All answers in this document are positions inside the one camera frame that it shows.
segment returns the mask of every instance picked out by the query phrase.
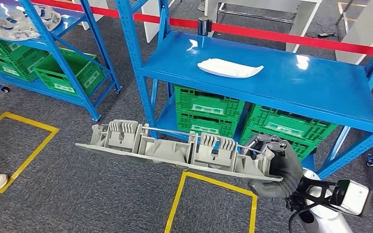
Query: gray plastic part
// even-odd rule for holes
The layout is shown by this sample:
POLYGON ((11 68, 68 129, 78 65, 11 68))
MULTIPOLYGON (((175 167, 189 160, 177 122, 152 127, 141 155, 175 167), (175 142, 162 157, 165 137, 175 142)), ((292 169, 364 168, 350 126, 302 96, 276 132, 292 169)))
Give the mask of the gray plastic part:
MULTIPOLYGON (((34 5, 34 8, 48 31, 52 31, 61 23, 61 15, 55 12, 52 7, 34 5)), ((7 15, 0 17, 0 38, 29 40, 40 36, 31 19, 26 17, 20 9, 14 9, 7 15)))
POLYGON ((108 125, 94 125, 92 129, 91 145, 77 143, 76 146, 126 161, 167 163, 180 169, 255 180, 282 180, 269 175, 274 153, 267 147, 253 160, 238 154, 233 139, 209 133, 202 133, 198 147, 199 135, 194 131, 190 132, 188 142, 155 139, 148 137, 148 130, 136 121, 114 120, 108 125), (214 153, 217 142, 218 153, 214 153))

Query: retractable belt barrier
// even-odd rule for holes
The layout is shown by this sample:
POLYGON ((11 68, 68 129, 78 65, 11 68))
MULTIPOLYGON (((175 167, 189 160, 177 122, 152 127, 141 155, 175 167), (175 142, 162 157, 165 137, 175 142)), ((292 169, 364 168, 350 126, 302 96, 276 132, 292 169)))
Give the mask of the retractable belt barrier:
MULTIPOLYGON (((64 9, 68 9, 72 11, 80 11, 80 12, 83 11, 81 5, 75 4, 75 3, 56 1, 56 0, 31 0, 31 2, 36 3, 36 4, 64 8, 64 9)), ((91 10, 92 10, 92 13, 97 14, 97 15, 119 18, 119 12, 117 10, 105 9, 105 8, 100 8, 100 7, 91 7, 91 10)), ((134 14, 134 20, 150 22, 150 23, 159 23, 159 17, 151 16, 151 15, 144 15, 140 13, 134 14)), ((198 21, 189 20, 189 19, 180 19, 180 18, 170 18, 170 25, 176 26, 176 27, 197 29, 198 21)), ((354 53, 373 55, 373 47, 342 43, 339 41, 330 41, 330 40, 323 40, 323 39, 318 39, 318 38, 290 35, 290 34, 285 34, 285 33, 276 33, 276 32, 270 32, 270 31, 253 29, 253 28, 245 28, 245 27, 239 27, 239 26, 233 26, 233 25, 227 25, 227 24, 221 24, 221 23, 212 23, 212 30, 220 32, 220 33, 241 35, 241 36, 246 36, 246 37, 259 38, 259 39, 272 40, 272 41, 285 42, 285 43, 300 44, 303 46, 316 47, 316 48, 321 48, 321 49, 340 50, 340 51, 345 51, 345 52, 354 52, 354 53)))

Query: yellow tape marking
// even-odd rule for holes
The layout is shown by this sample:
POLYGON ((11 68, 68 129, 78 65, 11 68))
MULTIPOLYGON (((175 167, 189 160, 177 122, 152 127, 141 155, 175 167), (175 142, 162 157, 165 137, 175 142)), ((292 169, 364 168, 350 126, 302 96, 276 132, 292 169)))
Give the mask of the yellow tape marking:
POLYGON ((176 190, 175 198, 172 203, 170 215, 168 216, 168 221, 167 221, 167 225, 165 226, 164 233, 171 232, 173 218, 175 217, 176 208, 178 207, 179 199, 181 198, 181 193, 182 193, 182 189, 184 188, 186 176, 187 174, 185 172, 182 172, 181 179, 179 180, 178 189, 176 190))
POLYGON ((46 146, 46 144, 55 136, 55 134, 59 131, 58 128, 31 120, 28 118, 25 118, 23 116, 18 116, 10 112, 4 112, 2 115, 0 115, 0 121, 4 119, 5 117, 20 121, 25 124, 29 124, 47 131, 50 131, 51 133, 42 141, 42 143, 32 152, 31 155, 22 163, 22 165, 12 174, 12 176, 9 178, 8 183, 0 189, 0 194, 3 193, 9 185, 12 184, 12 182, 20 175, 20 173, 28 166, 28 164, 41 152, 41 150, 46 146))
POLYGON ((250 233, 255 232, 255 216, 256 216, 256 196, 252 194, 251 214, 250 214, 250 233))
POLYGON ((181 198, 181 194, 182 194, 182 189, 184 188, 184 184, 185 184, 185 178, 187 176, 198 179, 198 180, 202 180, 208 183, 212 183, 212 184, 215 184, 215 185, 218 185, 218 186, 221 186, 221 187, 224 187, 224 188, 227 188, 227 189, 230 189, 230 190, 252 197, 249 233, 255 232, 255 216, 256 216, 257 197, 253 192, 246 190, 244 188, 236 187, 234 185, 203 176, 203 175, 199 175, 199 174, 192 173, 189 171, 184 171, 182 172, 181 179, 179 180, 178 189, 176 191, 175 198, 171 206, 170 214, 168 216, 167 225, 165 226, 164 233, 171 232, 171 227, 172 227, 173 219, 175 217, 176 208, 178 207, 179 199, 181 198))
POLYGON ((187 176, 193 177, 193 178, 198 179, 198 180, 213 183, 215 185, 218 185, 218 186, 221 186, 221 187, 224 187, 224 188, 227 188, 227 189, 231 189, 233 191, 237 191, 239 193, 243 193, 243 194, 248 195, 248 196, 253 195, 253 193, 251 191, 246 190, 244 188, 236 187, 232 184, 228 184, 228 183, 225 183, 225 182, 222 182, 222 181, 217 181, 215 179, 212 179, 212 178, 209 178, 209 177, 206 177, 206 176, 203 176, 203 175, 199 175, 199 174, 196 174, 196 173, 192 173, 192 172, 189 172, 189 171, 186 171, 185 173, 186 173, 187 176))

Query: gray glove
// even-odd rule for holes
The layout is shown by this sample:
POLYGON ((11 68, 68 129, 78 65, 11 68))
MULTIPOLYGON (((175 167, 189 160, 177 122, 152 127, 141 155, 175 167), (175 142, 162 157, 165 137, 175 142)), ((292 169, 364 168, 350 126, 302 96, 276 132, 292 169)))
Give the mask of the gray glove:
POLYGON ((267 147, 275 154, 271 160, 270 174, 281 176, 280 182, 262 183, 259 180, 251 180, 248 183, 250 189, 257 196, 268 198, 287 198, 298 187, 303 176, 303 168, 297 154, 291 144, 278 137, 266 137, 258 135, 258 141, 267 143, 267 147))

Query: green plastic crate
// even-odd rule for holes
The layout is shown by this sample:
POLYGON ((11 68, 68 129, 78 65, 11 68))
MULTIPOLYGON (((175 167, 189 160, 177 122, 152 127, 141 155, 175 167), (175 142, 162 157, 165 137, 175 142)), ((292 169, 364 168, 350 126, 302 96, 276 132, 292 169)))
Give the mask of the green plastic crate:
POLYGON ((245 101, 174 85, 176 111, 226 120, 239 120, 245 101))
POLYGON ((34 72, 34 66, 45 57, 45 51, 32 49, 16 61, 9 61, 0 58, 0 71, 24 81, 32 82, 38 77, 34 72))
POLYGON ((12 42, 0 40, 0 59, 15 62, 22 58, 30 50, 35 50, 31 47, 19 45, 12 42))
MULTIPOLYGON (((85 93, 90 95, 105 77, 102 69, 72 50, 61 49, 61 52, 85 93)), ((86 55, 98 61, 96 55, 86 55)), ((78 95, 52 55, 47 56, 34 69, 39 78, 49 89, 71 95, 78 95)))
POLYGON ((317 146, 335 128, 336 124, 312 119, 259 104, 252 104, 245 122, 241 137, 256 130, 277 135, 291 141, 303 142, 309 146, 317 146))
POLYGON ((176 112, 177 128, 184 132, 191 130, 217 134, 232 138, 237 128, 238 121, 209 118, 188 112, 176 112))
MULTIPOLYGON (((246 134, 245 137, 241 137, 241 139, 239 140, 240 145, 244 145, 254 134, 264 134, 263 132, 256 130, 250 130, 250 132, 251 133, 246 134)), ((306 158, 315 149, 315 146, 309 146, 303 144, 302 142, 296 142, 291 140, 288 140, 288 142, 291 144, 291 147, 294 149, 294 152, 298 155, 298 159, 300 161, 306 158)))

